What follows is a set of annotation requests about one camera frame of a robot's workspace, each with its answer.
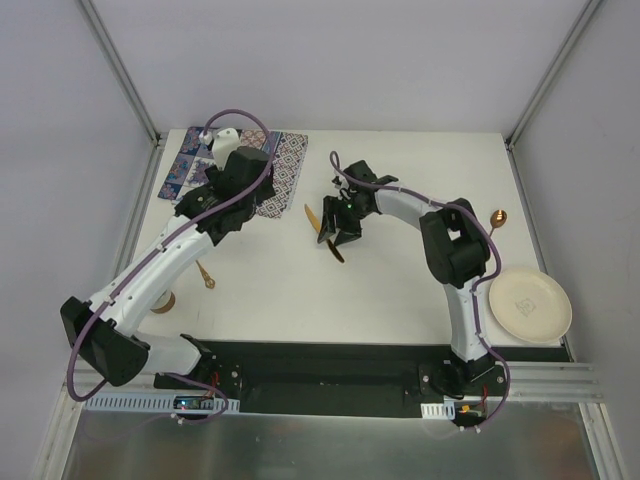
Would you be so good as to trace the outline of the copper spoon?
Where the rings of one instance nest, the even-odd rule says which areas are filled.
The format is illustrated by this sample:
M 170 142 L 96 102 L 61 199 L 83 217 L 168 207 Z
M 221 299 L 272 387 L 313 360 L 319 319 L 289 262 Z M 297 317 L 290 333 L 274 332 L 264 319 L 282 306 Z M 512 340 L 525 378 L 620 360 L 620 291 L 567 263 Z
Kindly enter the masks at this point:
M 508 214 L 505 210 L 495 210 L 490 217 L 491 230 L 489 232 L 489 236 L 492 236 L 497 229 L 503 227 L 506 224 L 507 220 Z

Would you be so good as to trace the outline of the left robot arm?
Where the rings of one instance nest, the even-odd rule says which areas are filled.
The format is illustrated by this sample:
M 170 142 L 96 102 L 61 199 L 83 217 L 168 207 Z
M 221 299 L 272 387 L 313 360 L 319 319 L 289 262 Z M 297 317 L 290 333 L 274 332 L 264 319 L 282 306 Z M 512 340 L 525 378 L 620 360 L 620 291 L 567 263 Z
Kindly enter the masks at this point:
M 143 334 L 142 320 L 184 270 L 238 231 L 274 196 L 273 160 L 240 146 L 207 183 L 190 190 L 152 244 L 111 285 L 88 300 L 69 298 L 60 313 L 73 352 L 112 386 L 142 372 L 175 373 L 188 388 L 204 387 L 211 365 L 195 339 Z

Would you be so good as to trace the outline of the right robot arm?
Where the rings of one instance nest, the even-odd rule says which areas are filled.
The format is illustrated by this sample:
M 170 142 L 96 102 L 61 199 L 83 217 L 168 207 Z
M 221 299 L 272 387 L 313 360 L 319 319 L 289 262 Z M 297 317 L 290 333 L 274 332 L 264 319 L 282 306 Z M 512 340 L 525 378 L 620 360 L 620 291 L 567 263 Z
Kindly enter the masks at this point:
M 490 246 L 470 203 L 463 198 L 431 200 L 394 176 L 377 176 L 364 160 L 338 172 L 332 183 L 337 194 L 323 198 L 317 241 L 339 246 L 358 240 L 361 222 L 371 214 L 392 216 L 416 228 L 427 267 L 444 288 L 451 322 L 450 360 L 430 375 L 429 385 L 454 399 L 476 392 L 495 359 L 484 337 L 479 298 Z

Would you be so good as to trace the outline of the patterned cloth placemat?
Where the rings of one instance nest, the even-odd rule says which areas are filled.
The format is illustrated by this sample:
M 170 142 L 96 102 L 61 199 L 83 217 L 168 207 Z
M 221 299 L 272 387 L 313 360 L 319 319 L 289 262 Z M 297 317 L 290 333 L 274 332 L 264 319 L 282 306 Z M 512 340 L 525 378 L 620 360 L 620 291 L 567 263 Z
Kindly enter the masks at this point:
M 211 152 L 201 144 L 202 127 L 189 127 L 178 153 L 171 164 L 157 197 L 176 205 L 183 196 L 207 181 L 205 170 L 214 164 Z M 269 154 L 275 146 L 273 188 L 275 196 L 265 200 L 257 214 L 279 219 L 290 208 L 298 178 L 306 156 L 308 136 L 298 133 L 271 131 L 269 139 L 260 130 L 239 130 L 242 146 L 261 149 Z

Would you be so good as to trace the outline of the gold fork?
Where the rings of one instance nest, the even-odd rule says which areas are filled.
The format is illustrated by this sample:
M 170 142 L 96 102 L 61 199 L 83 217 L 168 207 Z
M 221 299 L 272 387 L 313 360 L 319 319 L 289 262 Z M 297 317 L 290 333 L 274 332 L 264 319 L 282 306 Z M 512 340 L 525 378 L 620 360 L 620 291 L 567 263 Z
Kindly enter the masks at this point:
M 208 273 L 208 271 L 204 268 L 200 261 L 196 261 L 196 265 L 201 274 L 201 277 L 204 281 L 204 284 L 207 289 L 214 289 L 216 286 L 216 282 L 213 277 Z

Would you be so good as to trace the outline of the metal cup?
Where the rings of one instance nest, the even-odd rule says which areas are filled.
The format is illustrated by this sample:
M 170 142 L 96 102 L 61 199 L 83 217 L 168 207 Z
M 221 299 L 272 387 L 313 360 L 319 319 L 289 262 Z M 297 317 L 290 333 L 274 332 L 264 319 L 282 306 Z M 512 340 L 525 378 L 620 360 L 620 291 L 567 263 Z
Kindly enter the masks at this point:
M 164 314 L 173 308 L 175 302 L 175 294 L 171 290 L 166 290 L 152 305 L 150 311 L 154 314 Z

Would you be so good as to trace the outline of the cream plate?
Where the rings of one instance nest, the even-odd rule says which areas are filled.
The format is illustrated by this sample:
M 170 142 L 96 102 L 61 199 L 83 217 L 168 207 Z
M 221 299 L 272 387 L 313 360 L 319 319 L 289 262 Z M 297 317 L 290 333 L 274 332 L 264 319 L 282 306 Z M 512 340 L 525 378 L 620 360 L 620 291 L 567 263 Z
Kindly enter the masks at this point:
M 524 342 L 560 341 L 572 325 L 573 309 L 564 289 L 530 267 L 504 270 L 492 281 L 488 298 L 496 321 Z

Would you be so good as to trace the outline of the left aluminium frame post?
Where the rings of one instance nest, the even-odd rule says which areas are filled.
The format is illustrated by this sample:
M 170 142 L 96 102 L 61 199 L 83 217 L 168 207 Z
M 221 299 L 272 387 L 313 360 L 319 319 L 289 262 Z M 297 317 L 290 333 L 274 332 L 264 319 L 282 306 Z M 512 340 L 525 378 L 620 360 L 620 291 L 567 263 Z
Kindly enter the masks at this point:
M 153 146 L 157 146 L 161 135 L 157 130 L 156 125 L 154 124 L 154 121 L 152 120 L 124 61 L 122 60 L 121 55 L 119 54 L 95 3 L 91 0 L 77 0 L 75 1 L 75 4 L 82 14 L 129 106 L 133 110 L 138 123 L 143 128 L 151 144 Z

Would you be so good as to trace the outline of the aluminium frame post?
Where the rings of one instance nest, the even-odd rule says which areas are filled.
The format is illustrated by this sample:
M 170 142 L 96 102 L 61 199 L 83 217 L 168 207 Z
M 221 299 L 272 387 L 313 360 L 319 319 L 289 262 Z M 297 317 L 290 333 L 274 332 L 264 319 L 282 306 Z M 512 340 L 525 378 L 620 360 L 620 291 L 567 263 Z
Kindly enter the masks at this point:
M 91 0 L 77 0 L 75 1 L 75 4 L 82 14 L 129 106 L 133 110 L 138 123 L 143 128 L 151 144 L 153 146 L 157 146 L 161 135 L 157 130 L 156 125 L 154 124 L 154 121 L 152 120 L 124 61 L 122 60 L 121 55 L 119 54 L 95 3 Z
M 527 126 L 533 120 L 537 111 L 541 108 L 543 101 L 551 92 L 554 83 L 559 79 L 566 63 L 569 61 L 582 37 L 605 4 L 605 0 L 588 0 L 584 2 L 542 77 L 536 84 L 532 95 L 519 115 L 513 129 L 505 138 L 505 145 L 508 151 L 512 151 L 523 136 Z

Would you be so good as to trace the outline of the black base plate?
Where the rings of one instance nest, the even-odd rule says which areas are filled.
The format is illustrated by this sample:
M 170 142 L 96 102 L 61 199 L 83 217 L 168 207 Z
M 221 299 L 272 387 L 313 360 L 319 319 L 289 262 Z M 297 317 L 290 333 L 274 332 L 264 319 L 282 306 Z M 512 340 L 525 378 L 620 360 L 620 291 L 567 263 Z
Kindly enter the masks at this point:
M 216 385 L 243 413 L 418 418 L 457 396 L 500 398 L 509 383 L 491 358 L 464 367 L 443 345 L 358 345 L 203 340 L 190 377 Z

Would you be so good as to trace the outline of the right aluminium frame post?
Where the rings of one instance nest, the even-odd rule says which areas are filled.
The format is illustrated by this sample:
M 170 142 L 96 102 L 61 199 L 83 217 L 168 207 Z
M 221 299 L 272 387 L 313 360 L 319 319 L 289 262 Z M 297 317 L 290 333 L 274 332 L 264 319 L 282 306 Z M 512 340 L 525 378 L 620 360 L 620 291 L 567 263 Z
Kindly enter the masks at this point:
M 543 101 L 551 92 L 554 83 L 559 79 L 566 63 L 569 61 L 582 37 L 605 4 L 605 0 L 588 0 L 584 2 L 542 77 L 536 84 L 532 95 L 519 115 L 513 129 L 505 138 L 505 145 L 508 151 L 512 151 L 523 136 L 527 126 L 533 120 L 537 111 L 541 108 Z

